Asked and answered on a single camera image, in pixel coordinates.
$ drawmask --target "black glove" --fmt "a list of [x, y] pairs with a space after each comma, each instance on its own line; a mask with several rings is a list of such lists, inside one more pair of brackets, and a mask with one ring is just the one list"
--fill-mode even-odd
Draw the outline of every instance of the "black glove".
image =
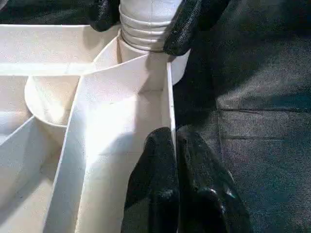
[[181, 232], [250, 233], [247, 213], [230, 173], [195, 132], [177, 131]]
[[[180, 56], [190, 48], [196, 33], [209, 30], [220, 18], [230, 0], [184, 0], [176, 13], [164, 51]], [[120, 0], [95, 0], [90, 10], [90, 25], [105, 31], [119, 21]]]
[[176, 233], [179, 191], [174, 147], [169, 128], [146, 139], [126, 194], [122, 233]]

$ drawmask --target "bottle neck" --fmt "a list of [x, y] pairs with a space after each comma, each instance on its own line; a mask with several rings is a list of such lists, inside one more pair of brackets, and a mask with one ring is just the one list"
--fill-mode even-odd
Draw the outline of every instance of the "bottle neck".
[[172, 20], [182, 0], [121, 0], [123, 39], [140, 50], [163, 51]]

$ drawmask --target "plastic divider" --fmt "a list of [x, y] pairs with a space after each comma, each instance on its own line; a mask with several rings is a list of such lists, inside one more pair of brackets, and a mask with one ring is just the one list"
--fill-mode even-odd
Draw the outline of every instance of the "plastic divider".
[[174, 125], [166, 62], [153, 56], [82, 77], [44, 233], [120, 231], [127, 182], [145, 138]]

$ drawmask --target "white plastic tray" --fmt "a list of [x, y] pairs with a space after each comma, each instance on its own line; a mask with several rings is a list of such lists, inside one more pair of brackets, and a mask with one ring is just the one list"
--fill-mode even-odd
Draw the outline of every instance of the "white plastic tray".
[[0, 233], [120, 232], [145, 138], [163, 126], [174, 138], [188, 54], [134, 49], [118, 26], [0, 34]]

